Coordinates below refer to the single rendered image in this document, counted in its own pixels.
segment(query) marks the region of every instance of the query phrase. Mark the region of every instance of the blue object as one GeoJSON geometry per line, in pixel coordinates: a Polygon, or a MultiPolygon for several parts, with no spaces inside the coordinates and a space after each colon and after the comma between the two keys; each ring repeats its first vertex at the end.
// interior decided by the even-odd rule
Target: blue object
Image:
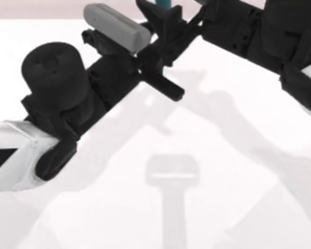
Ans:
{"type": "Polygon", "coordinates": [[[167,9],[172,7],[172,0],[155,0],[155,3],[167,9]]]}

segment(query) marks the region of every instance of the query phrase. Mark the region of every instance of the robotic arm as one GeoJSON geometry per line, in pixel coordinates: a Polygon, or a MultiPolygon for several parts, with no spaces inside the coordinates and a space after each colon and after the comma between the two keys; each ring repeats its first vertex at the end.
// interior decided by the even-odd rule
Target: robotic arm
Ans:
{"type": "Polygon", "coordinates": [[[102,57],[88,69],[66,43],[30,52],[22,75],[32,94],[28,116],[0,124],[0,191],[34,188],[53,179],[77,151],[78,140],[140,82],[171,99],[184,89],[163,76],[198,36],[279,74],[282,88],[311,112],[311,0],[268,0],[264,10],[239,0],[196,0],[189,22],[182,7],[136,0],[138,24],[105,4],[89,4],[93,27],[83,41],[102,57]],[[151,38],[157,34],[157,40],[151,38]]]}

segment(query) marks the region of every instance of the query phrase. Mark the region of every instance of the pink wall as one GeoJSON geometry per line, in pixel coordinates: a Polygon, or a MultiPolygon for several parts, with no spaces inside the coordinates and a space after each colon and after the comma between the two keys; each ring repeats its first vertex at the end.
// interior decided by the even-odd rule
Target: pink wall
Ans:
{"type": "MultiPolygon", "coordinates": [[[[183,6],[184,18],[192,17],[200,8],[194,0],[172,0],[176,5],[183,6]]],[[[133,19],[143,18],[134,0],[0,0],[1,18],[37,18],[37,19],[79,19],[82,18],[83,7],[86,4],[106,3],[121,13],[133,19]]],[[[260,8],[265,0],[245,0],[260,8]]]]}

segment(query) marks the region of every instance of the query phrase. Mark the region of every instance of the black cylinder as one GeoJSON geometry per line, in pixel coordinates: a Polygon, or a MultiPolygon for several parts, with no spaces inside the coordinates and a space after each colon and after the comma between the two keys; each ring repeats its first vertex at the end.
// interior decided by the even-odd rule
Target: black cylinder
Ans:
{"type": "Polygon", "coordinates": [[[304,33],[311,30],[311,0],[267,0],[265,17],[284,31],[304,33]]]}
{"type": "Polygon", "coordinates": [[[82,58],[67,43],[34,49],[23,61],[22,75],[34,97],[60,111],[80,104],[90,90],[82,58]]]}

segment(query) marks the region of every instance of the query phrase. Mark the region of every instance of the white background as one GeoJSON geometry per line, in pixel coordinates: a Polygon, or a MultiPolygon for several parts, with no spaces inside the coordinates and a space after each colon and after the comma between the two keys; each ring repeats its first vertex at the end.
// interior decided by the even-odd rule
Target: white background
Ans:
{"type": "MultiPolygon", "coordinates": [[[[26,115],[21,63],[35,47],[65,41],[86,67],[98,58],[82,43],[87,28],[0,20],[0,121],[26,115]]],[[[141,83],[54,180],[0,193],[0,249],[311,249],[311,117],[279,77],[201,39],[165,74],[187,90],[183,101],[141,83]],[[152,186],[152,165],[173,163],[193,185],[152,186]],[[184,203],[164,201],[172,188],[184,203]]]]}

